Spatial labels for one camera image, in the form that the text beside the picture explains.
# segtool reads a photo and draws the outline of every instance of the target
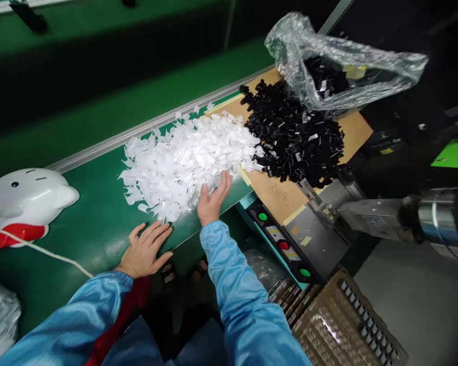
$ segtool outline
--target blue anti-static coat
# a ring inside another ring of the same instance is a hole
[[[225,332],[212,319],[185,345],[179,365],[311,365],[292,336],[280,306],[268,293],[222,221],[202,229],[202,247],[215,285]],[[88,280],[62,308],[0,358],[0,365],[83,365],[95,340],[114,324],[133,279],[118,271]],[[158,346],[143,318],[117,340],[104,364],[163,365]]]

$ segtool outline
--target pile of white plastic parts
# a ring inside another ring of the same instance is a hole
[[[198,115],[198,107],[192,115]],[[177,113],[175,118],[165,136],[156,129],[148,138],[133,137],[125,144],[128,169],[119,177],[129,205],[145,201],[139,210],[168,222],[193,210],[202,184],[214,190],[223,170],[237,172],[238,165],[253,170],[251,158],[260,142],[243,126],[242,116],[226,111],[193,119]]]

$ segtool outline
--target piggy bank ear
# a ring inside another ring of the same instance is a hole
[[[80,194],[76,189],[69,186],[60,186],[58,188],[58,195],[54,204],[55,209],[62,209],[71,206],[73,203],[78,201]]]

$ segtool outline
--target blue sleeve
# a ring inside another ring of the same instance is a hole
[[[267,291],[229,236],[227,225],[210,223],[200,239],[225,326],[229,364],[312,365],[280,306],[268,303]]]
[[[97,338],[115,323],[132,284],[118,271],[89,279],[65,306],[8,350],[0,365],[85,364]]]

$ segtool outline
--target sandal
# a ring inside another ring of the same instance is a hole
[[[205,264],[207,265],[207,269],[203,269],[202,266],[200,266],[200,261],[204,261]],[[207,262],[207,256],[203,256],[200,258],[200,260],[197,262],[197,265],[190,271],[190,275],[197,271],[200,274],[200,278],[202,279],[205,274],[209,271],[209,263]]]
[[[170,266],[170,268],[168,268],[166,271],[163,271],[163,269],[165,269],[166,266],[168,265]],[[166,282],[166,278],[172,274],[175,274],[175,278],[172,279],[171,281]],[[180,282],[178,281],[178,278],[177,278],[177,269],[171,259],[168,259],[168,261],[164,264],[161,270],[161,278],[163,279],[163,285],[164,285],[165,292],[168,294],[173,291],[175,294],[174,298],[176,298],[178,296]]]

